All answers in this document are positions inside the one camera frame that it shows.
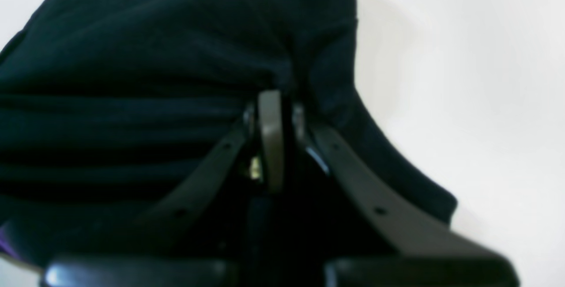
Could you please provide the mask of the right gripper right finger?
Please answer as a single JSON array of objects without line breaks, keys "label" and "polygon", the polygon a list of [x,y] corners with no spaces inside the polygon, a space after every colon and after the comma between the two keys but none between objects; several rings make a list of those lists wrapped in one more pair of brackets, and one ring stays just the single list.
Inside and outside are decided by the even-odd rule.
[{"label": "right gripper right finger", "polygon": [[363,222],[394,249],[391,256],[334,257],[327,287],[518,287],[511,262],[418,209],[373,173],[328,124],[292,105],[298,148],[338,185]]}]

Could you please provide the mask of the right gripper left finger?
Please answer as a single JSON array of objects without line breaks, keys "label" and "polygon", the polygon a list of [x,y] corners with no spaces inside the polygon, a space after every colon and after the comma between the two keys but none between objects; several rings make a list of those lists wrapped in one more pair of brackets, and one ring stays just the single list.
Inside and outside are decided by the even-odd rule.
[{"label": "right gripper left finger", "polygon": [[271,193],[284,188],[285,140],[280,91],[261,92],[242,120],[173,191],[132,223],[133,250],[166,252],[208,209],[220,192],[240,152],[260,140],[261,171]]}]

